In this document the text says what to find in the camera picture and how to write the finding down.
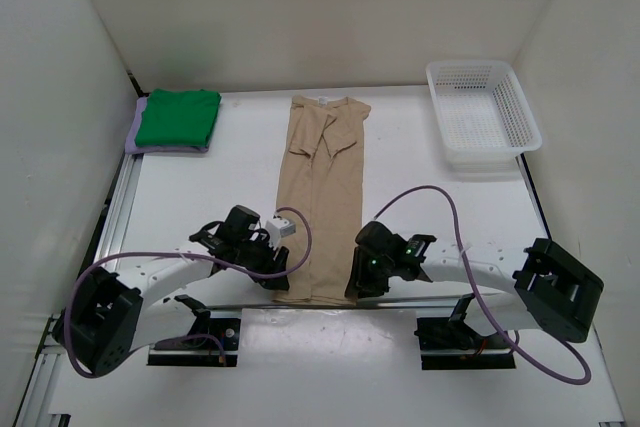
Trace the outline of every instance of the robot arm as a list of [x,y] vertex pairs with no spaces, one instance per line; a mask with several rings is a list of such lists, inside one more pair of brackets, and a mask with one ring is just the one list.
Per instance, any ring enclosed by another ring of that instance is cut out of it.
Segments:
[[[453,242],[430,235],[414,235],[407,241],[372,221],[360,231],[356,244],[347,296],[383,295],[394,276],[468,283]],[[472,247],[467,257],[479,286],[502,291],[486,301],[505,329],[538,328],[558,340],[586,340],[604,284],[558,244],[536,239],[524,251]],[[473,295],[459,300],[450,324],[480,336],[495,333]]]
[[[281,217],[257,228],[259,216],[236,206],[224,222],[205,225],[176,251],[202,254],[240,265],[258,274],[286,269],[288,249],[282,237],[295,232],[295,224]],[[161,340],[206,333],[210,312],[183,290],[221,269],[210,260],[187,257],[156,258],[133,268],[108,272],[96,268],[82,282],[71,315],[71,342],[77,358],[96,376],[113,371],[138,348]],[[288,290],[286,276],[254,279],[266,289]],[[64,345],[64,315],[53,336]]]

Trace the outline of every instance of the stack of folded clothes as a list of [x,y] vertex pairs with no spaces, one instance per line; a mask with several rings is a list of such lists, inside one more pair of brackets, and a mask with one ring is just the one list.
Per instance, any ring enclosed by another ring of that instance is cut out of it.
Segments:
[[207,90],[156,89],[138,99],[125,142],[127,154],[206,152],[220,107],[220,94]]

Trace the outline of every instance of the folded purple towel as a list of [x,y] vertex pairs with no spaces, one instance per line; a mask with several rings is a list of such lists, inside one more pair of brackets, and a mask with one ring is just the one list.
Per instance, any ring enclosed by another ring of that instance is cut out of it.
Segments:
[[136,113],[133,117],[133,124],[127,134],[127,139],[124,142],[124,152],[126,154],[148,154],[151,152],[193,152],[203,153],[209,150],[209,146],[206,147],[189,147],[186,145],[147,145],[145,147],[138,147],[136,145],[136,135],[140,129],[142,123],[142,112],[147,108],[147,98],[140,97],[136,102]]

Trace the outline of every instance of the white table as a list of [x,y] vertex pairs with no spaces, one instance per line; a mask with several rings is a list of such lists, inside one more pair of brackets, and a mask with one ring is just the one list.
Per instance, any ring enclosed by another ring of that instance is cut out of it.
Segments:
[[[146,155],[122,250],[174,248],[235,204],[273,213],[289,106],[294,94],[354,97],[365,121],[363,223],[396,194],[419,184],[447,189],[466,243],[526,247],[544,236],[527,184],[513,169],[457,174],[443,160],[428,87],[224,94],[208,154]],[[440,196],[419,192],[382,218],[400,234],[453,238]],[[118,268],[132,265],[123,261]],[[451,297],[464,284],[394,279],[386,298]],[[258,306],[270,292],[237,272],[189,286],[208,305]],[[412,311],[243,313],[235,369],[146,367],[138,352],[104,379],[63,366],[51,411],[71,425],[594,425],[622,420],[595,336],[580,346],[594,371],[585,387],[553,381],[521,359],[509,371],[422,372]],[[540,332],[523,345],[568,375],[568,353]]]

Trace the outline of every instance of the perforated basket bottom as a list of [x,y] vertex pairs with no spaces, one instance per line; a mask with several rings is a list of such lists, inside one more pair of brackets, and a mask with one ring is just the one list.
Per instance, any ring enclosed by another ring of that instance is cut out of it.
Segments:
[[491,92],[440,94],[438,98],[450,147],[460,150],[510,147]]

